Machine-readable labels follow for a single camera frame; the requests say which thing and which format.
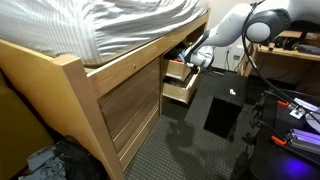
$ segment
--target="wooden panel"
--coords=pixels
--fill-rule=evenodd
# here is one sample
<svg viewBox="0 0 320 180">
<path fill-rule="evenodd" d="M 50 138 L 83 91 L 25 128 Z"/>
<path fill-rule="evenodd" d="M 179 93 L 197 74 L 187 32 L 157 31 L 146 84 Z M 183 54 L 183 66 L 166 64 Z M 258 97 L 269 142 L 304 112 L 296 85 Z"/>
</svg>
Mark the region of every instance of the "wooden panel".
<svg viewBox="0 0 320 180">
<path fill-rule="evenodd" d="M 309 61 L 288 56 L 260 53 L 255 63 L 264 77 L 290 84 L 297 84 L 310 70 L 315 61 Z M 254 70 L 250 75 L 257 76 Z"/>
<path fill-rule="evenodd" d="M 306 60 L 320 61 L 320 56 L 318 56 L 318 55 L 299 53 L 296 50 L 288 51 L 288 50 L 283 50 L 282 48 L 273 48 L 272 51 L 269 51 L 268 47 L 266 47 L 266 46 L 257 45 L 257 47 L 258 47 L 258 51 L 262 52 L 262 53 L 270 53 L 270 54 L 276 54 L 276 55 L 281 55 L 281 56 L 288 56 L 288 57 L 295 57 L 295 58 L 306 59 Z"/>
<path fill-rule="evenodd" d="M 300 38 L 301 34 L 302 32 L 298 32 L 298 31 L 283 31 L 278 36 Z"/>
<path fill-rule="evenodd" d="M 137 111 L 137 114 L 131 118 L 128 124 L 114 139 L 114 145 L 119 157 L 123 156 L 134 138 L 141 131 L 141 128 L 143 128 L 150 118 L 150 114 L 153 114 L 155 105 L 159 104 L 160 86 L 157 86 L 156 88 L 157 89 L 154 89 L 154 92 L 148 96 L 145 104 Z"/>
<path fill-rule="evenodd" d="M 159 69 L 159 59 L 156 59 L 99 100 L 112 138 L 136 115 L 145 103 L 146 95 L 154 91 L 155 86 L 159 86 Z"/>
<path fill-rule="evenodd" d="M 197 82 L 198 76 L 199 74 L 192 75 L 186 87 L 178 87 L 163 83 L 162 95 L 188 104 L 195 89 L 195 83 Z"/>
<path fill-rule="evenodd" d="M 74 136 L 102 161 L 112 179 L 122 167 L 79 58 L 50 58 L 0 40 L 0 67 L 45 122 Z"/>
<path fill-rule="evenodd" d="M 167 98 L 165 96 L 160 97 L 160 114 L 163 114 L 163 112 L 167 109 L 167 107 L 170 104 L 170 101 L 171 101 L 170 98 Z"/>
<path fill-rule="evenodd" d="M 129 148 L 124 153 L 124 155 L 120 158 L 120 162 L 123 169 L 125 169 L 128 166 L 129 162 L 134 157 L 136 152 L 139 150 L 140 146 L 152 130 L 153 126 L 156 124 L 159 117 L 159 109 L 157 108 L 158 106 L 159 104 L 155 106 L 156 109 L 152 111 L 153 114 L 149 118 L 148 122 L 144 125 L 139 134 L 134 138 L 133 142 L 130 144 Z"/>
<path fill-rule="evenodd" d="M 255 46 L 250 43 L 248 46 L 248 51 L 249 51 L 249 54 L 252 54 L 253 60 L 256 60 L 258 58 L 258 53 L 257 53 L 257 50 L 254 50 L 254 48 Z M 248 77 L 251 70 L 252 70 L 252 66 L 249 62 L 249 58 L 247 55 L 244 55 L 241 60 L 241 65 L 238 69 L 238 74 Z"/>
<path fill-rule="evenodd" d="M 7 86 L 4 78 L 2 77 L 1 69 L 0 69 L 0 86 Z"/>
<path fill-rule="evenodd" d="M 208 23 L 205 23 L 203 25 L 201 25 L 200 27 L 198 27 L 195 31 L 193 31 L 192 33 L 190 33 L 187 37 L 186 37 L 186 41 L 187 42 L 195 42 L 199 39 L 200 36 L 203 35 L 203 33 L 207 30 L 208 27 Z"/>
<path fill-rule="evenodd" d="M 184 81 L 191 69 L 187 64 L 172 60 L 163 60 L 163 72 L 166 76 Z"/>
<path fill-rule="evenodd" d="M 205 24 L 208 13 L 120 58 L 87 74 L 96 98 L 100 98 L 122 81 L 136 73 L 163 52 L 170 49 L 195 29 Z"/>
</svg>

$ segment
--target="mattress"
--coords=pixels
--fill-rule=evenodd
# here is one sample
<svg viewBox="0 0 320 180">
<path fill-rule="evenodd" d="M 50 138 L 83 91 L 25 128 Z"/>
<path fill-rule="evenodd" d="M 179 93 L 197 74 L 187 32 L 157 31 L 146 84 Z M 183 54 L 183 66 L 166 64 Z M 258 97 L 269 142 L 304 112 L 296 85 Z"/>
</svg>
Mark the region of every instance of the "mattress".
<svg viewBox="0 0 320 180">
<path fill-rule="evenodd" d="M 105 64 L 204 14 L 205 0 L 1 0 L 0 38 Z"/>
</svg>

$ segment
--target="wooden cabinet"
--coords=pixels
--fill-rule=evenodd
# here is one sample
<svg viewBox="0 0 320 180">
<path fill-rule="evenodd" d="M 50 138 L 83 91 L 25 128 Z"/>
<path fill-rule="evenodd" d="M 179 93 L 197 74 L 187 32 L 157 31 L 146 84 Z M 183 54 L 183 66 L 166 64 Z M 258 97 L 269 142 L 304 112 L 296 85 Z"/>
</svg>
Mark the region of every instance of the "wooden cabinet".
<svg viewBox="0 0 320 180">
<path fill-rule="evenodd" d="M 124 168 L 137 150 L 132 145 L 143 133 L 145 125 L 159 117 L 159 80 L 157 58 L 98 101 Z"/>
<path fill-rule="evenodd" d="M 162 96 L 181 101 L 185 104 L 195 90 L 199 74 L 192 74 L 186 63 L 163 59 Z"/>
</svg>

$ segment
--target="black cable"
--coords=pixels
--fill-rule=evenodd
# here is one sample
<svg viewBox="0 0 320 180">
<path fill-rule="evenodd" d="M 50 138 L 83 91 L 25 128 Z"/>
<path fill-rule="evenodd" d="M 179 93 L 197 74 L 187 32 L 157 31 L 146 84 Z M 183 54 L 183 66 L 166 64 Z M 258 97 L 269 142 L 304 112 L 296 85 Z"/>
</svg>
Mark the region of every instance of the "black cable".
<svg viewBox="0 0 320 180">
<path fill-rule="evenodd" d="M 289 70 L 288 70 L 286 73 L 284 73 L 283 75 L 278 76 L 278 77 L 269 78 L 269 79 L 277 80 L 277 79 L 286 77 L 286 76 L 287 76 L 288 74 L 290 74 L 291 72 L 292 72 L 292 69 L 289 69 Z"/>
<path fill-rule="evenodd" d="M 233 71 L 236 71 L 237 68 L 240 66 L 240 64 L 242 63 L 243 58 L 240 60 L 240 62 L 238 63 L 238 65 L 233 69 Z"/>
<path fill-rule="evenodd" d="M 275 134 L 278 138 L 281 138 L 282 140 L 286 141 L 286 138 L 282 137 L 274 128 L 271 126 L 267 125 L 265 122 L 258 120 L 258 123 L 263 125 L 263 127 L 266 127 L 269 131 L 271 131 L 273 134 Z"/>
<path fill-rule="evenodd" d="M 201 70 L 200 70 L 200 73 L 202 73 L 202 74 L 208 74 L 209 72 L 212 72 L 214 75 L 217 75 L 217 76 L 224 76 L 223 73 L 214 71 L 212 66 L 210 66 L 208 68 L 201 68 Z"/>
<path fill-rule="evenodd" d="M 248 14 L 247 18 L 244 21 L 243 27 L 242 27 L 242 44 L 243 44 L 243 48 L 244 48 L 244 52 L 246 54 L 246 56 L 248 57 L 248 60 L 252 66 L 252 68 L 255 70 L 255 72 L 257 73 L 257 75 L 271 88 L 275 89 L 275 91 L 277 91 L 281 96 L 284 97 L 284 99 L 286 99 L 287 102 L 289 103 L 295 103 L 293 101 L 292 98 L 290 98 L 288 95 L 286 95 L 285 93 L 283 93 L 282 91 L 280 91 L 276 86 L 274 86 L 272 83 L 270 83 L 262 74 L 261 72 L 258 70 L 257 65 L 255 64 L 255 62 L 253 61 L 252 56 L 249 53 L 249 50 L 247 48 L 247 44 L 246 44 L 246 39 L 245 39 L 245 24 L 248 22 L 250 16 L 252 15 L 254 9 L 257 7 L 257 5 L 252 6 L 252 9 L 250 11 L 250 13 Z"/>
<path fill-rule="evenodd" d="M 316 99 L 317 101 L 320 101 L 320 97 L 312 96 L 310 94 L 305 94 L 305 93 L 302 93 L 302 92 L 299 92 L 299 91 L 293 91 L 293 90 L 289 90 L 289 89 L 280 89 L 280 90 L 281 91 L 286 91 L 286 92 L 289 92 L 289 93 L 298 94 L 298 95 L 301 95 L 301 96 L 310 97 L 310 98 Z"/>
<path fill-rule="evenodd" d="M 229 67 L 229 50 L 227 51 L 227 54 L 226 54 L 226 62 L 227 62 L 227 66 L 228 66 L 228 71 L 230 71 L 230 67 Z"/>
<path fill-rule="evenodd" d="M 271 91 L 264 91 L 264 93 L 266 93 L 266 94 L 268 94 L 268 95 L 272 95 L 272 96 L 275 96 L 275 97 L 277 97 L 277 98 L 279 98 L 281 101 L 286 101 L 285 99 L 283 99 L 281 96 L 279 96 L 279 95 L 277 95 L 277 94 L 275 94 L 275 93 L 273 93 L 273 92 L 271 92 Z"/>
<path fill-rule="evenodd" d="M 236 61 L 233 61 L 233 63 L 232 63 L 232 65 L 231 65 L 231 68 L 233 68 L 233 71 L 235 71 L 234 70 L 234 65 L 236 64 Z"/>
<path fill-rule="evenodd" d="M 297 105 L 297 108 L 303 108 L 300 104 L 296 103 L 291 97 L 289 97 L 287 94 L 285 94 L 284 92 L 282 92 L 280 89 L 278 89 L 276 86 L 274 86 L 270 81 L 268 81 L 259 71 L 259 69 L 257 68 L 257 65 L 255 64 L 252 56 L 249 53 L 249 50 L 247 48 L 247 44 L 246 44 L 246 39 L 245 39 L 245 25 L 247 24 L 250 16 L 252 15 L 253 11 L 255 10 L 255 8 L 261 4 L 263 1 L 257 3 L 257 4 L 253 4 L 250 13 L 248 14 L 248 16 L 246 17 L 244 23 L 243 23 L 243 27 L 242 27 L 242 44 L 243 44 L 243 48 L 244 48 L 244 52 L 245 55 L 248 57 L 248 60 L 252 66 L 252 68 L 255 70 L 255 72 L 257 73 L 257 75 L 269 86 L 271 87 L 274 91 L 276 91 L 276 93 L 279 93 L 280 96 L 283 97 L 283 99 L 285 99 L 289 104 L 295 104 Z M 313 114 L 311 114 L 312 111 L 310 111 L 307 108 L 303 108 L 305 110 L 305 112 L 307 114 L 309 114 L 315 121 L 317 121 L 320 124 L 320 120 L 318 120 L 316 117 L 313 116 Z"/>
</svg>

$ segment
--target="black box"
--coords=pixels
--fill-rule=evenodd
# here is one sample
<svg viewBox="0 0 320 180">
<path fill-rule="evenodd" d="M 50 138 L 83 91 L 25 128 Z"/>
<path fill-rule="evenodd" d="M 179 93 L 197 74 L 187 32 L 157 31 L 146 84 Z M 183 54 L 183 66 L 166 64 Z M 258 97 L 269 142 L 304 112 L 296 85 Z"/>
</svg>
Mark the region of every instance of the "black box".
<svg viewBox="0 0 320 180">
<path fill-rule="evenodd" d="M 230 141 L 236 120 L 245 102 L 247 78 L 226 72 L 214 94 L 204 129 Z"/>
</svg>

